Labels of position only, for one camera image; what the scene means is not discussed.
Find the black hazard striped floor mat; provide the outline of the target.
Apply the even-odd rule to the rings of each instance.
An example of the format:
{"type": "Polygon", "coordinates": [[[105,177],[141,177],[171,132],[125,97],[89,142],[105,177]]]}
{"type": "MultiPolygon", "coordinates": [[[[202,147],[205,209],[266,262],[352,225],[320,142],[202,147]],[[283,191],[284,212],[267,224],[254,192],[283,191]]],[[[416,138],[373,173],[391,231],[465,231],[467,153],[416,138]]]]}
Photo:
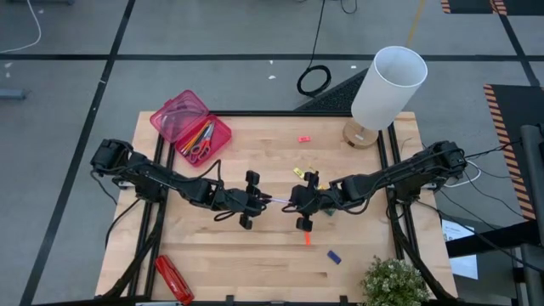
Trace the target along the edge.
{"type": "Polygon", "coordinates": [[[522,217],[536,219],[520,128],[539,123],[544,127],[544,88],[486,83],[483,90],[499,144],[507,145],[502,154],[522,217]]]}
{"type": "Polygon", "coordinates": [[[544,16],[544,0],[440,0],[446,14],[544,16]]]}

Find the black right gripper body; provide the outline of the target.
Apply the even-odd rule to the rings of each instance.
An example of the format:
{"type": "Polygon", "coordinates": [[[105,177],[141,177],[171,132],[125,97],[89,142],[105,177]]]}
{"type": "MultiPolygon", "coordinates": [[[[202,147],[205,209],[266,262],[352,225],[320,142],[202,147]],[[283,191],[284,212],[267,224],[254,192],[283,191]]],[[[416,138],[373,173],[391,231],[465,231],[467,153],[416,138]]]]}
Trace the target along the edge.
{"type": "Polygon", "coordinates": [[[304,174],[304,181],[308,184],[297,185],[296,189],[304,189],[304,196],[301,201],[296,201],[304,205],[304,209],[300,212],[301,216],[297,218],[296,228],[305,232],[311,232],[313,228],[313,222],[310,220],[310,216],[317,213],[319,210],[326,210],[333,208],[332,201],[328,198],[330,190],[319,190],[319,173],[306,172],[304,174]]]}

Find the white paper sheet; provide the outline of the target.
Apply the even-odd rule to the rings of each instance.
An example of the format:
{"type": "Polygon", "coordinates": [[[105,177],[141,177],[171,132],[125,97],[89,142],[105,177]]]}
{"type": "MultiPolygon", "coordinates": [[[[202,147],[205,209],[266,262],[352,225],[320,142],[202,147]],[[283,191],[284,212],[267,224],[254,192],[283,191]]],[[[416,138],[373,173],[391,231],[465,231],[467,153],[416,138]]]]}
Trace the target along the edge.
{"type": "MultiPolygon", "coordinates": [[[[441,223],[443,237],[446,242],[461,239],[473,235],[473,228],[465,229],[460,224],[443,220],[441,223]]],[[[478,263],[476,255],[469,255],[459,258],[451,258],[450,266],[454,275],[477,280],[479,278],[478,263]]]]}

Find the white shade table lamp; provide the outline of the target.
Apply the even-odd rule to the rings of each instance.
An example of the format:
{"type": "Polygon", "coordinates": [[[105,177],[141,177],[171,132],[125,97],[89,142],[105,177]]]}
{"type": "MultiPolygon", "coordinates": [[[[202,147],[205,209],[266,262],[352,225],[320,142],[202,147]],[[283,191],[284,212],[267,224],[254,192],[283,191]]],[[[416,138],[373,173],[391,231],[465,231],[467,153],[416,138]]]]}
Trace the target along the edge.
{"type": "Polygon", "coordinates": [[[343,138],[355,149],[373,145],[428,76],[422,56],[401,46],[380,49],[356,92],[343,138]]]}

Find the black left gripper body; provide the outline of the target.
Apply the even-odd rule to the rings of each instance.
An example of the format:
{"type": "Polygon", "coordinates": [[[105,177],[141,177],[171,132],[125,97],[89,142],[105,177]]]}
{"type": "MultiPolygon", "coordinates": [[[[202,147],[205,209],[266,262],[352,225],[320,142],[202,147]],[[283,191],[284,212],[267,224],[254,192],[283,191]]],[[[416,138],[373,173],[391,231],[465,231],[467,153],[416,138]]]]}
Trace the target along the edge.
{"type": "Polygon", "coordinates": [[[245,190],[223,190],[220,199],[225,209],[217,214],[213,220],[215,222],[224,221],[239,213],[240,226],[245,230],[250,230],[252,228],[251,218],[260,214],[260,201],[258,200],[260,189],[257,187],[259,180],[260,175],[258,173],[248,170],[246,172],[247,186],[245,190]]]}

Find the black metal beam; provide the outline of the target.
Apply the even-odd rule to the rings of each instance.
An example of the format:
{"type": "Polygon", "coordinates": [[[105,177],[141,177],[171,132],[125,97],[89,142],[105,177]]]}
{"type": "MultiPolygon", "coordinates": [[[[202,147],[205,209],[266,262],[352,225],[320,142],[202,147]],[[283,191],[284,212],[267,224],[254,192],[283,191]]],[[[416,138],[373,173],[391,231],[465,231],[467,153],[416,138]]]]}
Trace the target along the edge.
{"type": "Polygon", "coordinates": [[[445,243],[450,258],[485,253],[490,251],[506,251],[523,244],[540,244],[540,235],[533,221],[493,229],[483,233],[447,241],[445,243]]]}

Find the yellow orange pencil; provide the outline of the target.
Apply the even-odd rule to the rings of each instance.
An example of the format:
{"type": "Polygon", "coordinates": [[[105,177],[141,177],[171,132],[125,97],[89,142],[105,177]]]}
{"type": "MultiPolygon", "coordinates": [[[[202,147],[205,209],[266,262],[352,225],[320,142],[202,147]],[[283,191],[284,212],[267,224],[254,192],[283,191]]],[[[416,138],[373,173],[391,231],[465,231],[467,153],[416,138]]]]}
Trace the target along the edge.
{"type": "Polygon", "coordinates": [[[210,121],[207,121],[201,130],[195,134],[195,136],[183,147],[181,150],[181,154],[185,156],[187,152],[190,150],[190,148],[195,144],[195,142],[207,131],[208,126],[211,124],[210,121]]]}

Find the red handled scissors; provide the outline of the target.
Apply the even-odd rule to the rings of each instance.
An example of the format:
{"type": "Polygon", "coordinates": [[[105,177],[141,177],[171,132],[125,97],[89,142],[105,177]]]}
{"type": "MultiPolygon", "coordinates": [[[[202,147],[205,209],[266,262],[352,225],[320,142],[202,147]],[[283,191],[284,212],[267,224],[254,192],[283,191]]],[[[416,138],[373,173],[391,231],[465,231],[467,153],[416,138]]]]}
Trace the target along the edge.
{"type": "Polygon", "coordinates": [[[213,136],[214,123],[211,122],[203,134],[197,139],[195,144],[190,148],[189,158],[190,163],[196,164],[207,157],[211,151],[211,140],[213,136]]]}

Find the pink plastic pencil case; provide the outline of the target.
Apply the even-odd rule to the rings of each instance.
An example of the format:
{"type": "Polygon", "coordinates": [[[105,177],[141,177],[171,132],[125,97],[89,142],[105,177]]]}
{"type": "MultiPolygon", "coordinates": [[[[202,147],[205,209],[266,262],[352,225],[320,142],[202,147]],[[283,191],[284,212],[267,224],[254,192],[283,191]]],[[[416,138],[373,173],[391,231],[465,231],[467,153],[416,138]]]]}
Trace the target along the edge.
{"type": "MultiPolygon", "coordinates": [[[[198,167],[226,145],[232,137],[231,129],[217,116],[212,115],[202,100],[192,91],[185,90],[150,117],[151,125],[165,141],[174,144],[181,155],[183,147],[198,133],[207,122],[214,123],[211,151],[203,160],[192,164],[198,167]]],[[[189,154],[183,156],[190,162],[189,154]]]]}

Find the red stapler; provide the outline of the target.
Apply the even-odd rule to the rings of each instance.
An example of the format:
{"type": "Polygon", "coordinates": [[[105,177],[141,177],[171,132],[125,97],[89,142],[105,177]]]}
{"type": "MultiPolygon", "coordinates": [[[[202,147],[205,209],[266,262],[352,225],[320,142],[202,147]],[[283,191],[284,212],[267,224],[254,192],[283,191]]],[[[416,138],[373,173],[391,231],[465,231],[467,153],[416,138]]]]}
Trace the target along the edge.
{"type": "Polygon", "coordinates": [[[189,306],[194,301],[195,295],[170,258],[167,255],[160,255],[154,265],[174,297],[183,306],[189,306]]]}

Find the grey metal post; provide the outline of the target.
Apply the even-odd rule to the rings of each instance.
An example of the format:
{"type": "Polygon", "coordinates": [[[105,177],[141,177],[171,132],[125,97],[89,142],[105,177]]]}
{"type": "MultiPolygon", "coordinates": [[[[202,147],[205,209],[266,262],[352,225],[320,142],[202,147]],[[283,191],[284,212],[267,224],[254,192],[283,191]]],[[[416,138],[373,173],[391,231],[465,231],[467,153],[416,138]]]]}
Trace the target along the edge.
{"type": "Polygon", "coordinates": [[[529,306],[544,306],[544,127],[523,125],[520,128],[530,182],[530,199],[535,212],[536,242],[521,246],[524,258],[534,259],[533,266],[524,266],[525,285],[529,306]]]}

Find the black ribbed floor mat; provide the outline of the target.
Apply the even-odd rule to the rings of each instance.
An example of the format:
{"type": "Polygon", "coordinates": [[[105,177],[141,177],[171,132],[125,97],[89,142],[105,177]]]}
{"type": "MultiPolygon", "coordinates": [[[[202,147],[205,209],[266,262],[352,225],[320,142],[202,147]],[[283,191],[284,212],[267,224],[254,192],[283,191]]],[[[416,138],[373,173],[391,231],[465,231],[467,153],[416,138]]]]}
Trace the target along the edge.
{"type": "Polygon", "coordinates": [[[367,69],[339,83],[309,102],[299,106],[295,111],[299,112],[324,112],[324,113],[347,113],[365,80],[367,69]]]}

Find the small potted green plant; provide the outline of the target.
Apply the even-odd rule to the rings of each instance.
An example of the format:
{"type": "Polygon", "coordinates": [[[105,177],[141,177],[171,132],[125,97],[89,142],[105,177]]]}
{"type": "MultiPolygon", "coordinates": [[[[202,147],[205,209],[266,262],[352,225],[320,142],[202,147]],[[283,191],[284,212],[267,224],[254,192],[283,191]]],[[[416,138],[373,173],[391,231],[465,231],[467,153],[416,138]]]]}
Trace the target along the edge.
{"type": "Polygon", "coordinates": [[[420,271],[403,259],[374,257],[360,287],[362,306],[422,306],[430,298],[420,271]]]}

